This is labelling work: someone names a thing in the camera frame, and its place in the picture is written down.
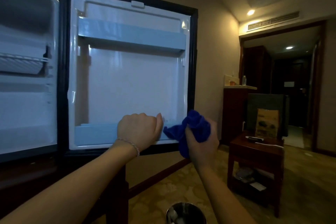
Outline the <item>person's left hand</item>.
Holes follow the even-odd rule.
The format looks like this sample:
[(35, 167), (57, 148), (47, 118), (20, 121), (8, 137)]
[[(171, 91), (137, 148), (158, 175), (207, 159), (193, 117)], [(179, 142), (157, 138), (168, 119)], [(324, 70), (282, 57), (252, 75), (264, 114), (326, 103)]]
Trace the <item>person's left hand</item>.
[(155, 144), (156, 116), (145, 113), (125, 115), (117, 126), (116, 142), (131, 145), (139, 155), (143, 150)]

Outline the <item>blue microfibre cloth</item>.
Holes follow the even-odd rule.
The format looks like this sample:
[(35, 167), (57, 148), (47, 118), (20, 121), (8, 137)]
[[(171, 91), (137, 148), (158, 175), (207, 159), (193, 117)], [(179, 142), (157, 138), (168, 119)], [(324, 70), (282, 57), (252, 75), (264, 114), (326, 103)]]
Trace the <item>blue microfibre cloth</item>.
[(195, 110), (190, 110), (181, 124), (164, 127), (163, 133), (168, 137), (168, 139), (178, 141), (178, 148), (181, 156), (189, 159), (190, 155), (185, 134), (187, 127), (191, 129), (191, 132), (198, 143), (207, 141), (211, 134), (210, 123), (204, 118), (204, 116)]

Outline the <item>white mini fridge door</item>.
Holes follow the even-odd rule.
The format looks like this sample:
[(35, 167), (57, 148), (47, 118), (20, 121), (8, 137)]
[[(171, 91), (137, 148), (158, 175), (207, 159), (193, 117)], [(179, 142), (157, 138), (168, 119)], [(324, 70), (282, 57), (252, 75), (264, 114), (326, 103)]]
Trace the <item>white mini fridge door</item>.
[(62, 157), (99, 156), (125, 115), (182, 122), (195, 103), (198, 15), (163, 0), (59, 0)]

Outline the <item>person's left forearm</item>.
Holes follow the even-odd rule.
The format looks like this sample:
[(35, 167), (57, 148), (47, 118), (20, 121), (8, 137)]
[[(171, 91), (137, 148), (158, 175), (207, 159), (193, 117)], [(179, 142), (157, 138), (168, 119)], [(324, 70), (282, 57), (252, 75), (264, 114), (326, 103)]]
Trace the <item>person's left forearm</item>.
[(116, 142), (9, 213), (0, 224), (81, 224), (115, 175), (136, 156), (131, 145)]

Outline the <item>person's right forearm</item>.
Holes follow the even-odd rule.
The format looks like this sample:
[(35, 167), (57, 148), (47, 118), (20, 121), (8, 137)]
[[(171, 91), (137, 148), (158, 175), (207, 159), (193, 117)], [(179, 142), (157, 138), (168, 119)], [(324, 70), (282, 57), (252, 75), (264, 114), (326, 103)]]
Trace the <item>person's right forearm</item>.
[(218, 224), (257, 224), (209, 164), (194, 164)]

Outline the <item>wooden counter with beige top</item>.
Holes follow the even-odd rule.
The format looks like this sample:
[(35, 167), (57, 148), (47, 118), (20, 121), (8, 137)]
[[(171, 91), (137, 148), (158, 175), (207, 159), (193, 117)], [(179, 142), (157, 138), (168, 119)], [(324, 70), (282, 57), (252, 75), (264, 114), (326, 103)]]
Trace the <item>wooden counter with beige top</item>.
[[(229, 86), (229, 80), (235, 81), (236, 86)], [(230, 142), (244, 130), (246, 120), (246, 107), (248, 94), (257, 92), (257, 87), (242, 86), (240, 79), (224, 76), (223, 108), (221, 143), (229, 145)]]

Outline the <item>dark wooden baseboard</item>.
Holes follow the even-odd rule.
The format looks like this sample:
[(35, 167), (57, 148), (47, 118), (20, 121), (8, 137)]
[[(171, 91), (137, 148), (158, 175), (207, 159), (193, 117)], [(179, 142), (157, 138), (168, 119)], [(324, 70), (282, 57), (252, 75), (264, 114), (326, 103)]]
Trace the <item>dark wooden baseboard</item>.
[(142, 181), (141, 183), (131, 187), (128, 190), (128, 199), (130, 200), (130, 199), (134, 198), (135, 196), (137, 196), (141, 192), (143, 192), (143, 191), (147, 190), (148, 188), (150, 188), (151, 186), (157, 184), (161, 180), (165, 179), (169, 175), (171, 175), (174, 172), (176, 172), (176, 171), (180, 170), (181, 168), (185, 167), (189, 163), (191, 163), (190, 159), (183, 159), (183, 160), (175, 163), (174, 165), (160, 171), (159, 173), (149, 177), (148, 179)]

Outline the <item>items on table shelf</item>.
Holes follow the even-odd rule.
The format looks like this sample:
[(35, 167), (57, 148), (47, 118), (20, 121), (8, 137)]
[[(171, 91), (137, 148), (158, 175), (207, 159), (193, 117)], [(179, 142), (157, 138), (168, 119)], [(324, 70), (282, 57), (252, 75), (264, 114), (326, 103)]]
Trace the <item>items on table shelf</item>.
[(240, 167), (234, 174), (234, 178), (243, 184), (250, 185), (258, 191), (264, 191), (267, 187), (257, 182), (254, 178), (254, 170), (249, 167)]

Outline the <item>shiny metal waste bin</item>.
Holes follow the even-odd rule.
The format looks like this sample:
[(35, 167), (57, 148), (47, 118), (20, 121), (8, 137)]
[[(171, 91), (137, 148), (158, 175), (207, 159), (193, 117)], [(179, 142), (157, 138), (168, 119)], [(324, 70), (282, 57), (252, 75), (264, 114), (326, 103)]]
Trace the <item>shiny metal waste bin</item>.
[(207, 224), (204, 213), (189, 202), (178, 202), (166, 211), (166, 224)]

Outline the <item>dark framed board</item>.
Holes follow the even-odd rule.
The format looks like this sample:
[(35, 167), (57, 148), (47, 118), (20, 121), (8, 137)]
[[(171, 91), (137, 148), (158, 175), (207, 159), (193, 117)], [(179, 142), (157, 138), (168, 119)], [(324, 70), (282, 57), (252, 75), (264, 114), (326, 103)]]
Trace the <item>dark framed board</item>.
[(259, 108), (279, 111), (278, 138), (288, 136), (290, 98), (284, 94), (248, 94), (246, 130), (255, 131)]

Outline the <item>dark entrance door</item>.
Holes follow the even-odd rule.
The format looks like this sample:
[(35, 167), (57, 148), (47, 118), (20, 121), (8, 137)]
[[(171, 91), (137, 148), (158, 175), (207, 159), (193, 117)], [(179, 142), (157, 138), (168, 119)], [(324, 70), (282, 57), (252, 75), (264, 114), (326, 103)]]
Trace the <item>dark entrance door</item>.
[[(275, 60), (271, 93), (290, 98), (289, 125), (305, 128), (309, 105), (312, 57)], [(295, 82), (295, 87), (284, 87), (284, 82)]]

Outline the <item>white mini fridge body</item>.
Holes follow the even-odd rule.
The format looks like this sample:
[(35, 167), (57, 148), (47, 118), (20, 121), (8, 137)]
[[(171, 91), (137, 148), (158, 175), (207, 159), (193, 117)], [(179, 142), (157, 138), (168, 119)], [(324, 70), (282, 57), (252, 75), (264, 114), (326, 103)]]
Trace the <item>white mini fridge body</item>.
[(0, 72), (0, 163), (57, 150), (58, 0), (0, 0), (0, 53), (48, 58), (37, 75)]

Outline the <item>dark wooden fridge cabinet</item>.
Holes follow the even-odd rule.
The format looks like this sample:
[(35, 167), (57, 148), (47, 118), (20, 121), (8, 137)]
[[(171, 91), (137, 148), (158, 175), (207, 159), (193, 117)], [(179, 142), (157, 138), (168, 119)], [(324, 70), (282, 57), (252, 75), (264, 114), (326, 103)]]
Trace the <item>dark wooden fridge cabinet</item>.
[[(0, 219), (66, 175), (99, 155), (51, 154), (0, 164)], [(105, 217), (106, 224), (128, 224), (128, 188), (125, 167), (99, 196), (83, 224)]]

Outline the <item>ceiling air vent grille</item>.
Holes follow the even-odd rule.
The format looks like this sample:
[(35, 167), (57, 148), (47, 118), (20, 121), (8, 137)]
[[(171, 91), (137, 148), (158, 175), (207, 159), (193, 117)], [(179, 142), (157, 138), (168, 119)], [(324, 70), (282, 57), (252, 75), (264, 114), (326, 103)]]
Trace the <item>ceiling air vent grille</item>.
[(295, 11), (289, 14), (284, 14), (281, 16), (272, 17), (272, 18), (265, 19), (265, 20), (257, 20), (257, 21), (253, 21), (247, 24), (246, 31), (249, 32), (249, 31), (259, 30), (262, 28), (267, 28), (267, 27), (278, 25), (278, 24), (282, 24), (288, 21), (297, 20), (298, 18), (300, 18), (300, 11)]

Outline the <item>dark wooden door frame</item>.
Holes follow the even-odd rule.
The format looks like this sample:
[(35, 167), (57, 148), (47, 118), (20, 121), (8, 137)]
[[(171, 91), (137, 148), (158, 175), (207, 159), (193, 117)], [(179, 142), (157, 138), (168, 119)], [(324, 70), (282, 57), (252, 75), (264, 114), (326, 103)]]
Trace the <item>dark wooden door frame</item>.
[(313, 138), (312, 138), (312, 146), (311, 150), (315, 153), (327, 155), (334, 157), (334, 153), (331, 151), (323, 150), (317, 147), (317, 135), (319, 129), (319, 117), (320, 117), (320, 103), (321, 103), (321, 86), (322, 86), (322, 75), (323, 75), (323, 62), (325, 56), (325, 42), (326, 42), (326, 26), (327, 26), (327, 19), (319, 20), (310, 22), (307, 24), (290, 25), (290, 27), (282, 28), (280, 27), (275, 28), (273, 31), (260, 31), (258, 34), (246, 34), (239, 36), (239, 43), (241, 46), (240, 50), (240, 61), (239, 61), (239, 75), (242, 75), (243, 72), (243, 44), (246, 41), (254, 40), (254, 39), (261, 39), (265, 37), (271, 37), (280, 34), (286, 34), (290, 32), (305, 30), (312, 27), (320, 27), (320, 39), (317, 44), (317, 54), (314, 55), (313, 61)]

